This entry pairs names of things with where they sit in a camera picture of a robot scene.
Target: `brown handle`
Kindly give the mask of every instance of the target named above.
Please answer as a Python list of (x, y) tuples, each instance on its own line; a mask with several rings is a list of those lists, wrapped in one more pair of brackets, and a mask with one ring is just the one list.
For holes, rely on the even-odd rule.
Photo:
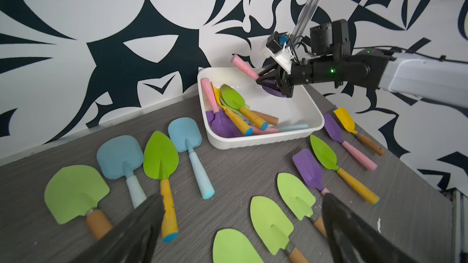
[(273, 116), (270, 116), (270, 115), (267, 115), (267, 114), (263, 114), (263, 113), (260, 113), (260, 112), (257, 112), (257, 111), (252, 111), (254, 112), (255, 114), (257, 114), (258, 116), (262, 117), (265, 121), (268, 122), (268, 124), (272, 124), (274, 126), (277, 126), (278, 125), (278, 122), (279, 122), (279, 119), (276, 118), (276, 117), (273, 117)]
[(304, 257), (304, 255), (297, 247), (295, 247), (291, 254), (289, 254), (289, 259), (292, 263), (309, 263), (309, 261)]
[(102, 210), (94, 210), (86, 217), (86, 224), (96, 239), (102, 238), (112, 229), (110, 221)]
[(367, 136), (365, 136), (364, 134), (360, 134), (358, 136), (358, 140), (362, 143), (364, 143), (365, 145), (367, 145), (370, 149), (372, 149), (373, 151), (375, 151), (376, 154), (382, 156), (384, 153), (385, 153), (385, 150), (383, 150), (380, 146), (378, 146), (377, 144), (375, 144), (372, 140), (370, 140)]
[(325, 231), (325, 225), (323, 224), (323, 218), (320, 216), (314, 223), (313, 226), (316, 227), (322, 235), (327, 238), (327, 232)]

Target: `pink handle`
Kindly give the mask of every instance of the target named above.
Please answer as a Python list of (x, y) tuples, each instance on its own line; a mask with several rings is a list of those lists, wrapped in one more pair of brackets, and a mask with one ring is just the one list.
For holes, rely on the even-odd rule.
[(327, 194), (327, 193), (330, 193), (330, 191), (328, 191), (327, 188), (324, 188), (324, 189), (320, 192), (320, 194), (323, 195), (323, 196), (325, 196), (325, 194)]
[(236, 54), (234, 54), (233, 57), (231, 58), (231, 63), (234, 64), (234, 66), (240, 69), (243, 73), (247, 74), (251, 79), (257, 80), (257, 78), (259, 78), (258, 74), (255, 73), (252, 67), (250, 67), (250, 65), (245, 63)]
[(219, 112), (218, 103), (216, 103), (216, 98), (214, 97), (213, 88), (211, 87), (211, 82), (207, 78), (201, 79), (202, 89), (208, 98), (208, 102), (210, 103), (211, 109), (213, 110), (213, 114)]
[(349, 151), (349, 153), (354, 156), (363, 166), (365, 166), (369, 171), (373, 171), (377, 168), (375, 162), (371, 161), (367, 156), (365, 156), (362, 152), (354, 148), (351, 144), (347, 141), (343, 142), (341, 145)]
[(268, 127), (266, 128), (264, 131), (260, 130), (257, 128), (257, 126), (250, 126), (252, 128), (252, 133), (256, 134), (256, 135), (260, 135), (260, 134), (272, 134), (272, 133), (278, 133), (279, 132), (279, 128), (275, 128), (275, 127)]

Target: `purple toy shovel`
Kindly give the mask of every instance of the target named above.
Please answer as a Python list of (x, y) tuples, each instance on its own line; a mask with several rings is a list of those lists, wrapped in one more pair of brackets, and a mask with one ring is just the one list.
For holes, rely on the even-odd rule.
[(240, 132), (240, 130), (234, 125), (234, 123), (232, 123), (231, 119), (227, 118), (227, 115), (224, 113), (224, 111), (219, 111), (210, 80), (207, 78), (203, 78), (201, 80), (201, 86), (203, 88), (203, 91), (205, 92), (206, 97), (208, 98), (208, 102), (210, 103), (211, 109), (213, 110), (212, 112), (214, 114), (214, 119), (211, 121), (211, 123), (211, 117), (208, 117), (207, 112), (208, 123), (213, 128), (213, 131), (217, 135), (225, 138), (243, 136), (242, 132)]
[(322, 169), (310, 150), (302, 149), (292, 157), (292, 160), (307, 186), (319, 190), (322, 195), (330, 193), (322, 185)]
[[(218, 114), (221, 118), (227, 119), (227, 121), (223, 120), (223, 124), (226, 125), (230, 130), (231, 134), (229, 135), (229, 138), (232, 137), (243, 137), (244, 135), (242, 132), (234, 125), (234, 123), (229, 119), (229, 117), (226, 115), (224, 111), (219, 111)], [(206, 119), (208, 120), (208, 124), (213, 127), (212, 123), (214, 120), (214, 113), (213, 111), (207, 111), (206, 112)]]
[(349, 144), (347, 141), (343, 140), (341, 137), (341, 128), (330, 114), (325, 114), (323, 118), (325, 119), (325, 130), (328, 132), (328, 135), (330, 135), (331, 139), (341, 143), (341, 145), (343, 145), (343, 147), (369, 171), (373, 171), (377, 168), (375, 162), (371, 161), (362, 152)]

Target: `green toy shovel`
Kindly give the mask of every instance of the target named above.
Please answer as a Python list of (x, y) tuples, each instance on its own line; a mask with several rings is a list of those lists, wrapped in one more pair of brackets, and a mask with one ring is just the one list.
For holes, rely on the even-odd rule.
[(172, 242), (179, 236), (176, 209), (169, 184), (169, 176), (178, 165), (179, 154), (171, 139), (160, 131), (154, 132), (146, 144), (143, 170), (149, 178), (161, 181), (161, 195), (166, 211), (162, 220), (161, 235), (165, 243)]
[(254, 246), (243, 233), (225, 228), (216, 233), (213, 243), (214, 263), (263, 263)]
[(90, 166), (61, 168), (45, 187), (44, 201), (59, 224), (77, 216), (86, 216), (86, 224), (94, 237), (102, 238), (112, 225), (97, 203), (109, 193), (101, 174)]
[(302, 220), (307, 216), (312, 220), (313, 225), (320, 231), (326, 238), (325, 225), (321, 216), (314, 217), (312, 206), (315, 203), (315, 197), (310, 193), (307, 187), (301, 182), (299, 178), (289, 173), (279, 173), (278, 191), (284, 203), (294, 213), (297, 219)]
[(364, 186), (360, 181), (356, 180), (353, 176), (348, 174), (345, 170), (336, 165), (337, 158), (333, 149), (328, 144), (324, 143), (317, 136), (310, 136), (310, 144), (312, 145), (313, 152), (319, 162), (326, 169), (336, 171), (341, 178), (343, 178), (357, 193), (359, 193), (370, 204), (377, 205), (379, 203), (379, 196), (375, 195), (371, 190)]
[(266, 248), (276, 255), (283, 249), (293, 263), (308, 263), (304, 255), (289, 241), (294, 226), (270, 198), (255, 196), (250, 202), (250, 219)]

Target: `black and white patterned wall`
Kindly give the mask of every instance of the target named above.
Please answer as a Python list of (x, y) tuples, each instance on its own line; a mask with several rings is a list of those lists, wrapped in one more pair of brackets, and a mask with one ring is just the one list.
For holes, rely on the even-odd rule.
[[(0, 0), (0, 158), (195, 90), (199, 67), (252, 66), (306, 0)], [(468, 60), (468, 0), (322, 0), (354, 47)], [(468, 111), (353, 85), (314, 85), (438, 189), (468, 194)]]

